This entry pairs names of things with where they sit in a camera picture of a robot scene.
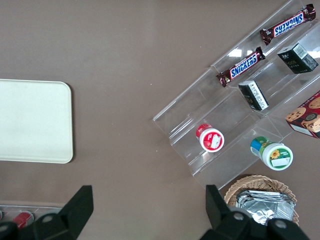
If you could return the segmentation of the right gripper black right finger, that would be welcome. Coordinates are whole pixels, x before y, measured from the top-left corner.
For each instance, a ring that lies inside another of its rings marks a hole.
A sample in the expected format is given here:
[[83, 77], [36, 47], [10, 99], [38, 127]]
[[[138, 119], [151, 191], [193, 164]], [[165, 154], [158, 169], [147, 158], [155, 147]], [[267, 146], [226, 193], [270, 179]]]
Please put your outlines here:
[[230, 210], [216, 185], [205, 189], [205, 209], [211, 224], [202, 240], [308, 240], [292, 221], [273, 218], [267, 225], [238, 210]]

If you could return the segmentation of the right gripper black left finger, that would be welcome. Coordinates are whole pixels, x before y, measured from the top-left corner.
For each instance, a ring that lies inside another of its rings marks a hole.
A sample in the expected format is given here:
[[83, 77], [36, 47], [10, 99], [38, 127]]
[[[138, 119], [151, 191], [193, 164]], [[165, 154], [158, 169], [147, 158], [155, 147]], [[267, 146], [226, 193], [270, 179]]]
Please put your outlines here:
[[22, 211], [0, 223], [2, 240], [76, 240], [94, 211], [93, 188], [83, 185], [59, 212], [38, 219]]

